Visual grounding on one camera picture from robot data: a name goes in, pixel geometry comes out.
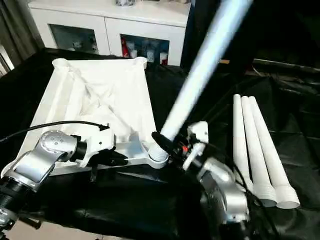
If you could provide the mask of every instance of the cabinet door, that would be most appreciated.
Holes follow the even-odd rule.
[[[110,54],[103,17],[35,8],[30,11],[47,48]]]
[[[143,49],[138,49],[138,56],[148,58],[149,56],[146,55],[146,52],[153,51],[154,59],[160,59],[161,63],[161,56],[159,55],[162,51],[167,51],[167,64],[175,66],[180,65],[186,30],[184,27],[108,17],[105,18],[105,25],[111,54],[122,56],[122,44],[124,44],[123,39],[129,39],[131,42],[134,37],[137,37],[137,42],[144,45],[140,46],[140,48]],[[159,45],[162,45],[163,49],[154,49]]]

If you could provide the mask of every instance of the black cable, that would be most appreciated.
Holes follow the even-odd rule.
[[[78,121],[78,120],[55,121],[55,122],[44,123],[44,124],[40,124],[40,125],[31,126],[29,128],[26,128],[26,129],[22,129],[20,131],[17,131],[15,133],[12,133],[12,134],[0,139],[0,143],[4,143],[4,142],[8,141],[9,139],[11,139],[11,138],[13,138],[15,136],[24,134],[24,133],[32,131],[32,130],[42,129],[42,128],[45,128],[45,127],[51,127],[51,126],[56,126],[56,125],[62,125],[62,124],[86,124],[86,125],[92,125],[92,126],[97,126],[100,129],[100,131],[106,130],[106,129],[109,128],[109,126],[105,126],[105,125],[98,124],[98,123],[95,123],[95,122],[90,122],[90,121]]]
[[[225,152],[223,152],[219,147],[217,147],[216,145],[212,144],[212,143],[208,143],[208,142],[202,142],[200,141],[200,143],[202,144],[205,144],[209,147],[212,147],[214,148],[215,150],[219,151],[220,153],[222,153],[228,160],[230,160],[230,163],[232,164],[232,166],[234,167],[234,169],[236,170],[236,172],[239,174],[240,178],[241,178],[241,181],[243,182],[240,183],[239,181],[236,180],[236,183],[238,183],[240,186],[242,186],[246,193],[250,195],[251,198],[253,198],[258,204],[259,206],[261,207],[262,211],[263,211],[263,214],[265,216],[265,218],[267,219],[267,221],[269,222],[270,226],[271,226],[271,229],[276,237],[276,239],[280,239],[280,235],[279,235],[279,232],[275,226],[275,223],[274,221],[272,220],[272,218],[269,216],[267,210],[266,210],[266,207],[264,206],[264,204],[262,203],[262,201],[256,196],[254,195],[249,189],[248,189],[248,186],[245,182],[245,178],[244,176],[242,175],[241,171],[239,170],[238,166],[235,164],[235,162],[231,159],[231,157],[229,157]]]
[[[240,186],[242,186],[243,188],[245,188],[244,184],[241,184],[241,182],[239,182],[238,180],[236,180],[235,182],[237,184],[239,184]],[[265,218],[267,219],[267,221],[269,222],[276,239],[280,239],[279,232],[278,232],[273,220],[271,219],[270,215],[268,214],[267,209],[264,206],[263,202],[256,195],[254,195],[249,189],[246,189],[246,193],[249,194],[261,207],[263,214],[264,214]]]

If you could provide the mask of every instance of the white tray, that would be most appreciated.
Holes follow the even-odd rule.
[[[54,60],[54,71],[31,126],[64,120],[106,124],[102,119],[96,120],[90,115],[82,116],[82,119],[77,117],[82,107],[79,97],[84,91],[79,81],[81,78],[95,93],[105,98],[115,113],[117,120],[110,117],[110,127],[116,134],[117,143],[128,142],[130,136],[137,133],[140,141],[146,146],[150,145],[153,143],[151,133],[156,131],[156,126],[144,71],[146,62],[143,57],[119,60]],[[30,131],[26,134],[17,157],[32,150],[41,134],[47,130],[80,135],[84,140],[99,129],[95,126],[68,124]],[[52,175],[75,172],[75,165],[73,162],[59,162]],[[81,168],[79,172],[86,170],[88,168]]]

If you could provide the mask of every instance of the white tube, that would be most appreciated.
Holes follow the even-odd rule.
[[[233,96],[233,159],[240,170],[248,189],[252,192],[253,183],[249,174],[245,126],[242,114],[241,97],[239,94]],[[234,175],[241,183],[242,180],[237,171],[234,171]]]
[[[208,29],[189,75],[165,121],[161,134],[173,141],[198,101],[212,73],[223,57],[253,0],[223,0]],[[154,161],[165,161],[168,154],[157,144],[149,150]]]
[[[286,172],[282,166],[276,147],[272,141],[255,97],[249,97],[249,101],[265,164],[269,172],[271,183],[275,189],[277,199],[276,206],[281,209],[294,209],[300,205],[297,193],[288,181]]]
[[[260,146],[255,121],[252,116],[249,98],[241,98],[245,137],[250,159],[253,193],[262,201],[265,207],[277,204],[275,189],[272,187],[266,167],[264,155]]]

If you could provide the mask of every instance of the black fabric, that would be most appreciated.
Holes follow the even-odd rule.
[[[53,71],[55,58],[103,59],[46,49],[0,81],[2,137],[28,127]],[[156,128],[161,129],[186,74],[178,67],[148,64],[145,71]],[[320,96],[317,79],[283,81],[268,77],[215,74],[187,124],[209,123],[209,141],[224,152],[208,149],[228,164],[232,156],[232,96],[255,96],[301,206],[268,208],[282,239],[320,238]],[[16,156],[23,137],[0,145],[1,166]],[[197,184],[173,165],[147,165],[50,177],[23,215],[84,231],[132,239],[207,239]],[[261,215],[258,207],[254,213]],[[258,218],[252,223],[257,225]]]

